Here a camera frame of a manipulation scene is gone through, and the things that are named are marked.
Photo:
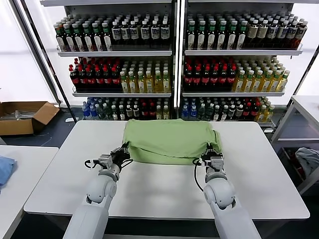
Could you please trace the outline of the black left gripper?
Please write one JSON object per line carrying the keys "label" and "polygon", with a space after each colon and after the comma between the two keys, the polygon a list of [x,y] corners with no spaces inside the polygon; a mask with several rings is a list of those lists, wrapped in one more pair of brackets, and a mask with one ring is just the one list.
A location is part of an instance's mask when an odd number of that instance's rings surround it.
{"label": "black left gripper", "polygon": [[122,166],[125,160],[131,158],[129,153],[129,142],[123,144],[123,147],[117,147],[111,151],[110,155],[112,158],[112,163],[118,166]]}

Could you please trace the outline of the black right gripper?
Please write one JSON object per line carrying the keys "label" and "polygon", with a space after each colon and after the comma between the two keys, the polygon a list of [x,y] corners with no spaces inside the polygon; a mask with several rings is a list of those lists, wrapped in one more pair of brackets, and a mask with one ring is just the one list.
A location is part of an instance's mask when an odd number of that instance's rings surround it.
{"label": "black right gripper", "polygon": [[207,144],[206,148],[207,149],[200,156],[202,161],[213,162],[223,160],[223,154],[215,152],[219,151],[219,147],[217,147],[216,145],[211,146],[210,144]]}

